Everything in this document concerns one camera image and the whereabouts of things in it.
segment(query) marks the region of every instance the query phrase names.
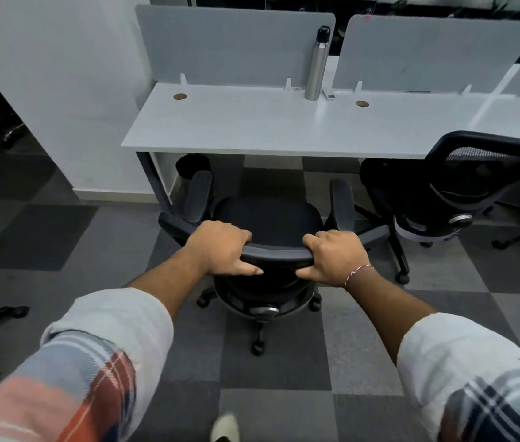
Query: plaid shirt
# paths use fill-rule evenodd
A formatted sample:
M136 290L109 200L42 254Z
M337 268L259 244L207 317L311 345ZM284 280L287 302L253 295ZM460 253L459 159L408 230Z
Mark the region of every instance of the plaid shirt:
M126 440L149 405L172 338L167 310L144 292L79 298L45 331L39 351L0 384L0 440ZM397 369L433 439L520 441L514 343L436 313L405 335Z

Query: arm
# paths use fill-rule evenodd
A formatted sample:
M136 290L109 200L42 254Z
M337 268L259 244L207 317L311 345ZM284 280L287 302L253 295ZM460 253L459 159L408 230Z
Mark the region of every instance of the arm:
M344 286L369 263L351 232L320 231L303 242L314 265L302 279ZM432 307L383 279L372 267L346 289L374 324L397 366L407 399L433 440L520 440L520 348L470 319Z
M173 339L172 319L206 274L260 274L239 260L249 231L203 222L174 256L127 288L78 298L41 348L0 384L1 440L126 440Z
M348 274L370 264L358 236L348 231L320 231L307 234L303 243L313 252L314 266L297 270L301 279L311 279L333 287L343 287ZM346 289L374 324L393 360L405 334L420 319L435 313L432 307L393 285L372 267L364 267L350 277Z

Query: shirt cuff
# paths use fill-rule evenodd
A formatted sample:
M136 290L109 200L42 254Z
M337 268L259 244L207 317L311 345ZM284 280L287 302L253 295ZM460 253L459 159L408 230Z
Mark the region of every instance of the shirt cuff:
M136 288L94 292L76 299L62 319L47 327L41 345L55 334L69 330L110 341L131 360L136 388L128 431L131 434L152 400L174 338L174 326L166 307Z
M448 397L470 380L520 368L520 348L470 319L434 313L414 324L397 354L403 392L437 439Z

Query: shoe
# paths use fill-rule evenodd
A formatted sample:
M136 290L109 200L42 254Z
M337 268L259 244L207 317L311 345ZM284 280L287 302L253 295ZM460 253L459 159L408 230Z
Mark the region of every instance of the shoe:
M239 426L232 413L226 413L215 421L211 442L239 442Z

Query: bottle cap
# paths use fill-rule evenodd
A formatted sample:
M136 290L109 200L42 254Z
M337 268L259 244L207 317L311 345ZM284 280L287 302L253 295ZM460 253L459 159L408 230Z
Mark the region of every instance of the bottle cap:
M317 31L317 41L320 44L326 44L327 42L329 42L329 33L330 33L329 26L322 26Z

